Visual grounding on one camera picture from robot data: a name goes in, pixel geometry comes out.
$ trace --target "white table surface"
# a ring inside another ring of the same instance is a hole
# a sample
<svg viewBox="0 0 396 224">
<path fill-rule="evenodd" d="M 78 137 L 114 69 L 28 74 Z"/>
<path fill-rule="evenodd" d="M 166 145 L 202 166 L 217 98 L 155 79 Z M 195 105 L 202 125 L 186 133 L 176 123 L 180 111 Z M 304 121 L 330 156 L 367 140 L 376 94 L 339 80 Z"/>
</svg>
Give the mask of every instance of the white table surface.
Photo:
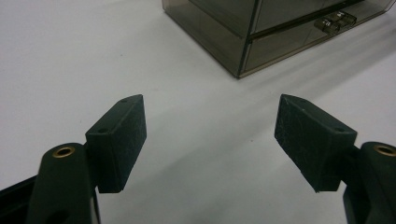
<svg viewBox="0 0 396 224">
<path fill-rule="evenodd" d="M 0 189 L 143 94 L 148 139 L 103 223 L 346 223 L 274 138 L 281 93 L 367 141 L 396 145 L 396 7 L 330 42 L 236 80 L 160 0 L 0 2 Z"/>
</svg>

